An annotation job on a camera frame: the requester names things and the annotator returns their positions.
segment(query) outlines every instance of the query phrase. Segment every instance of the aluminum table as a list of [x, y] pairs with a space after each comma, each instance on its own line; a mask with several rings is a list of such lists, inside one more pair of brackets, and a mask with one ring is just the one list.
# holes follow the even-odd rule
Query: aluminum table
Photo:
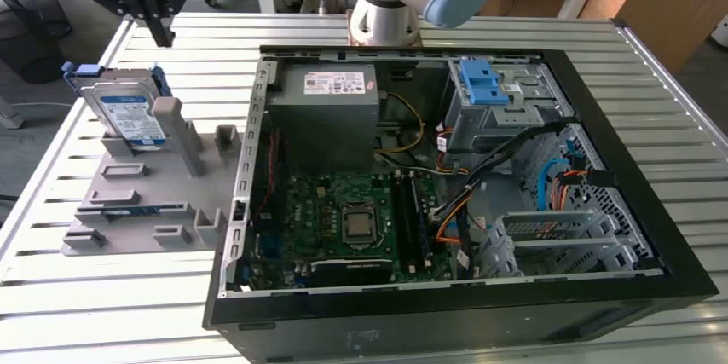
[[[175, 31], [175, 47], [157, 49], [148, 30], [123, 22], [100, 62], [144, 68], [156, 61], [200, 132], [244, 127], [261, 44], [345, 43], [340, 16], [181, 14]], [[631, 31], [607, 21], [477, 18], [455, 30], [423, 23], [423, 41], [568, 51], [721, 294], [591, 343], [371, 360], [728, 362], [728, 143]], [[59, 253], [104, 151], [101, 134], [77, 101], [0, 229], [0, 362], [244, 362], [201, 328], [211, 251]]]

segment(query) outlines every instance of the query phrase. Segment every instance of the motherboard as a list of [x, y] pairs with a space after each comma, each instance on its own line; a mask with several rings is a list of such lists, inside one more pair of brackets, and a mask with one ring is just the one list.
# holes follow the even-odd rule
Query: motherboard
[[449, 254], [428, 242], [427, 214], [436, 204], [427, 174], [292, 176], [283, 232], [260, 238], [275, 257], [261, 260], [259, 276], [269, 283], [256, 288], [449, 280]]

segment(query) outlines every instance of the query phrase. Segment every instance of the ram slot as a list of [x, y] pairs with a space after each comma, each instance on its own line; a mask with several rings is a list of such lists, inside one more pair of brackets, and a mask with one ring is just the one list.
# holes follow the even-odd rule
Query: ram slot
[[415, 203], [413, 181], [409, 176], [395, 177], [391, 185], [391, 203], [397, 233], [399, 266], [403, 273], [424, 268], [420, 215]]

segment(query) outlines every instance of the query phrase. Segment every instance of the cpu socket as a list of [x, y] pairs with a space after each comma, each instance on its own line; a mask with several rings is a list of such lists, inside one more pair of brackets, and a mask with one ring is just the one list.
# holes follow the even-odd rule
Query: cpu socket
[[347, 245], [376, 242], [376, 208], [372, 203], [345, 204], [341, 208], [343, 241]]

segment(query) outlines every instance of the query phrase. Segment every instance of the green motherboard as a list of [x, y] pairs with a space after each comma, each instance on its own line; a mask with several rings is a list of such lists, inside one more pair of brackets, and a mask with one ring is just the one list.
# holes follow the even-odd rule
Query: green motherboard
[[[415, 182], [419, 210], [424, 214], [437, 204], [435, 181], [428, 174], [407, 179]], [[427, 237], [421, 245], [427, 254], [425, 269], [400, 265], [397, 235], [399, 211], [391, 190], [395, 175], [336, 173], [323, 176], [295, 175], [285, 194], [281, 252], [261, 268], [269, 288], [305, 287], [308, 264], [327, 259], [385, 259], [392, 262], [389, 282], [449, 280], [447, 250], [433, 252]]]

